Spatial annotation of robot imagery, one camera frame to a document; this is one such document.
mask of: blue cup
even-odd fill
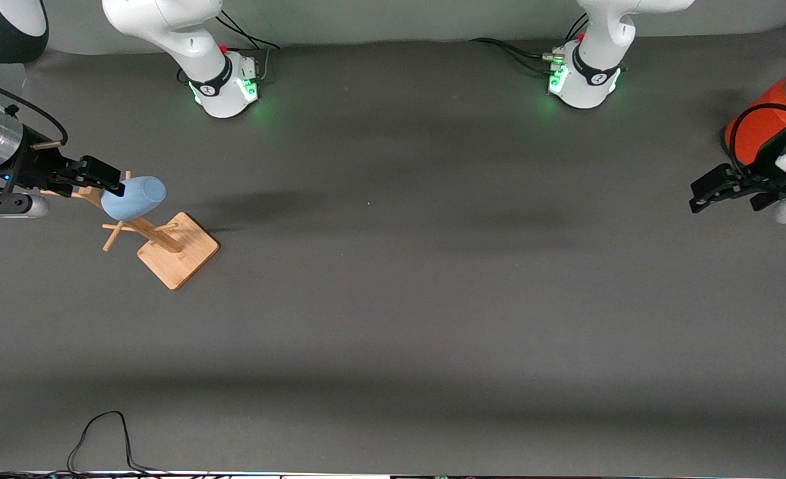
[[[166,199],[166,185],[153,176],[136,176],[122,181],[124,196],[105,193],[100,204],[107,215],[120,222],[130,221],[159,206]]]

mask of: orange cylinder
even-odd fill
[[[786,105],[786,77],[776,82],[761,97],[751,103],[751,106],[760,103]],[[733,146],[730,145],[730,134],[733,131],[736,118],[733,118],[727,128],[724,128],[724,144],[730,150],[733,149]],[[761,146],[780,133],[783,128],[786,128],[786,112],[772,108],[763,108],[752,112],[742,120],[739,130],[736,132],[736,158],[746,166],[753,163],[757,159],[757,153]]]

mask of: connector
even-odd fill
[[[549,63],[555,63],[557,65],[564,64],[564,54],[563,53],[545,53],[541,54],[541,60],[548,61]]]

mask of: cable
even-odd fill
[[[573,31],[573,33],[570,34],[570,39],[572,39],[573,37],[576,37],[576,35],[579,34],[579,31],[582,31],[582,29],[585,27],[585,25],[588,25],[587,19],[585,19],[585,21],[582,22],[582,25],[579,25],[579,28],[577,28],[576,30]]]
[[[41,479],[49,478],[56,475],[65,474],[66,470],[55,470],[46,474],[35,474],[32,472],[15,472],[12,470],[0,471],[0,479]]]
[[[80,447],[82,446],[83,442],[86,442],[88,428],[92,427],[92,424],[94,424],[94,422],[97,421],[98,419],[103,418],[103,416],[108,416],[110,414],[117,414],[119,418],[122,419],[122,428],[124,428],[124,453],[125,453],[126,464],[130,469],[141,472],[146,476],[149,476],[150,474],[148,470],[156,470],[156,469],[154,469],[153,467],[141,466],[141,464],[138,464],[132,458],[132,450],[130,448],[130,433],[126,428],[126,421],[124,419],[124,414],[120,411],[107,411],[102,414],[98,414],[97,416],[94,416],[92,420],[88,422],[88,424],[86,424],[86,427],[83,428],[82,430],[82,434],[80,434],[80,442],[77,442],[76,446],[74,446],[74,448],[71,449],[70,454],[68,454],[68,460],[65,462],[65,466],[68,467],[68,472],[70,472],[71,474],[78,474],[76,470],[74,470],[74,457],[76,457],[76,454],[80,450]]]
[[[503,42],[502,40],[497,40],[497,39],[488,39],[487,37],[478,37],[478,39],[472,39],[470,40],[470,42],[490,43],[490,45],[496,45],[500,49],[502,49],[502,51],[505,51],[507,54],[509,54],[509,56],[514,61],[517,61],[517,63],[521,64],[521,66],[523,66],[527,70],[530,70],[534,73],[540,73],[543,75],[547,75],[550,73],[544,69],[533,67],[529,63],[526,63],[526,61],[524,61],[523,58],[521,58],[521,57],[525,57],[529,59],[540,59],[541,55],[524,51],[524,49],[519,49],[516,46],[511,45],[511,43]]]
[[[567,42],[568,40],[570,40],[570,39],[571,39],[571,37],[573,36],[573,29],[575,29],[575,28],[576,28],[576,24],[578,24],[579,22],[581,22],[581,21],[582,21],[582,19],[584,19],[584,18],[585,18],[585,16],[587,16],[587,15],[588,15],[588,13],[587,13],[587,12],[585,12],[585,13],[582,13],[582,15],[581,15],[581,16],[579,16],[579,18],[578,18],[578,19],[576,19],[576,21],[575,21],[575,22],[573,22],[573,25],[570,25],[570,29],[569,29],[569,30],[567,30],[567,35],[565,35],[565,36],[564,36],[564,40],[566,40],[566,42]]]
[[[0,88],[0,94],[3,94],[5,96],[7,96],[8,98],[17,101],[21,105],[28,106],[29,109],[31,109],[32,111],[40,114],[41,116],[46,118],[47,121],[52,122],[53,126],[55,126],[56,129],[59,130],[59,133],[62,134],[62,139],[59,140],[59,146],[64,146],[65,143],[68,142],[68,130],[65,130],[65,127],[62,126],[61,122],[59,122],[55,118],[53,118],[53,116],[50,115],[50,113],[45,112],[43,109],[40,109],[38,106],[33,105],[32,103],[30,103],[27,100],[23,100],[23,98],[21,98],[20,96],[18,96],[16,94],[13,94],[13,93],[11,93],[9,91],[3,90],[3,88]]]
[[[271,51],[272,49],[266,49],[266,59],[263,60],[263,74],[260,75],[259,79],[257,79],[261,82],[266,79],[266,73],[269,72],[269,52]]]
[[[742,169],[740,164],[739,158],[736,156],[736,137],[737,131],[739,131],[740,125],[742,122],[745,121],[745,118],[748,117],[752,112],[757,110],[763,110],[765,108],[772,108],[774,110],[780,110],[786,112],[786,105],[782,105],[780,103],[760,103],[759,105],[754,105],[749,107],[747,110],[743,111],[739,117],[736,118],[736,121],[733,122],[733,130],[730,130],[730,148],[728,156],[730,157],[730,163],[733,164],[734,169],[736,172],[739,172],[739,175],[742,176],[745,181],[751,183],[751,185],[755,188],[759,188],[767,193],[778,193],[777,190],[769,189],[761,185],[759,182],[756,182],[751,176],[747,176],[745,170]]]
[[[247,34],[245,34],[245,33],[242,33],[242,32],[241,32],[241,31],[239,31],[239,30],[236,30],[234,27],[231,27],[231,25],[228,25],[228,24],[227,24],[227,22],[225,22],[223,19],[220,19],[219,17],[216,17],[216,21],[217,21],[217,22],[219,22],[219,23],[220,23],[220,24],[222,24],[222,25],[225,25],[225,27],[226,27],[228,30],[230,30],[230,31],[234,31],[234,33],[239,33],[241,36],[244,36],[244,37],[246,37],[246,39],[247,39],[249,42],[251,42],[251,45],[254,45],[254,49],[260,49],[260,45],[257,45],[257,42],[255,42],[255,41],[252,39],[252,37],[248,36],[248,35],[247,35]]]
[[[275,47],[276,49],[281,49],[281,47],[279,47],[278,45],[275,45],[272,42],[267,42],[266,40],[258,39],[257,37],[252,37],[251,35],[248,35],[247,33],[245,33],[245,30],[243,30],[242,27],[240,27],[240,25],[234,21],[234,19],[231,17],[231,15],[228,15],[228,13],[225,12],[225,10],[222,10],[221,13],[222,13],[222,15],[225,15],[225,18],[228,19],[228,21],[231,21],[231,23],[236,28],[235,29],[231,28],[231,25],[227,25],[225,22],[221,21],[221,19],[219,17],[216,17],[216,19],[219,21],[219,23],[221,23],[222,25],[225,25],[225,27],[231,28],[231,30],[235,31],[236,33],[239,33],[241,36],[246,37],[246,39],[248,39],[249,42],[254,43],[254,41],[256,40],[257,42],[265,43],[266,45]]]
[[[488,37],[478,37],[478,39],[472,39],[470,40],[470,42],[491,43],[491,45],[496,45],[499,48],[506,49],[506,51],[513,51],[518,55],[523,55],[524,57],[527,58],[537,58],[537,59],[541,58],[540,54],[524,51],[524,49],[517,48],[511,43],[503,42],[502,40],[488,39]]]

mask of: wooden stand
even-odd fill
[[[130,172],[125,173],[126,179],[129,180],[130,176]],[[96,188],[80,188],[71,196],[86,200],[103,210],[100,203],[102,194],[103,191]],[[133,231],[146,237],[148,242],[136,255],[170,290],[180,288],[219,251],[219,243],[183,212],[162,226],[154,226],[140,216],[118,224],[104,224],[102,228],[112,230],[104,244],[104,251],[112,249],[122,231]]]

